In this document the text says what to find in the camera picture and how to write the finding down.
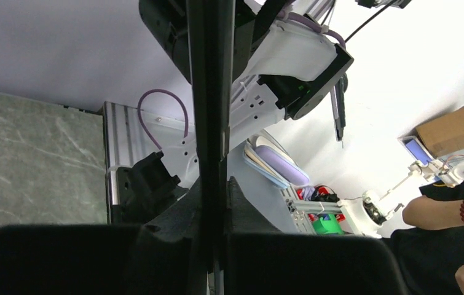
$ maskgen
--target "green object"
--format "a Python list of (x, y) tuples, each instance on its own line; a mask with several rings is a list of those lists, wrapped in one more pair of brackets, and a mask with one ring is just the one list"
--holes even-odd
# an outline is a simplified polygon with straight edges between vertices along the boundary
[(323, 214), (319, 216), (318, 220), (313, 223), (315, 232), (319, 235), (337, 234), (343, 235), (344, 231), (340, 228), (340, 224), (335, 217), (335, 214)]

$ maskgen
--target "forearm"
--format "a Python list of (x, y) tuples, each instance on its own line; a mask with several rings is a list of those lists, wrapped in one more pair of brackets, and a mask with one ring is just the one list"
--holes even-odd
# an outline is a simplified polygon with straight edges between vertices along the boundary
[(462, 201), (441, 202), (422, 196), (405, 207), (402, 217), (405, 223), (427, 230), (463, 226), (461, 204)]

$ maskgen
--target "black clothing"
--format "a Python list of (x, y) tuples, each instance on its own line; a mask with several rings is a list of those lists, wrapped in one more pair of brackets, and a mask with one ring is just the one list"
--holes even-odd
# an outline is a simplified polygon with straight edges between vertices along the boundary
[[(420, 188), (439, 201), (464, 199), (464, 183), (451, 189), (433, 185)], [(395, 255), (412, 295), (461, 294), (454, 275), (464, 264), (464, 226), (444, 230), (396, 230), (383, 241)]]

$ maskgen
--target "person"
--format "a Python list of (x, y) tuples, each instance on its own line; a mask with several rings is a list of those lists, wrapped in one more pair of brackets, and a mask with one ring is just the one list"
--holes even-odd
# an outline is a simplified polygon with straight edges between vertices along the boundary
[(411, 295), (464, 295), (464, 183), (420, 188), (422, 196), (403, 210), (412, 229), (382, 239), (393, 252)]

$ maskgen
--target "marble tile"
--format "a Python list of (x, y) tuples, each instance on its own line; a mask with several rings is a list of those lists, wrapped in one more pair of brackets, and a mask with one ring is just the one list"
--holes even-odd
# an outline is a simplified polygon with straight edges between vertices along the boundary
[(0, 226), (106, 222), (102, 124), (0, 94)]

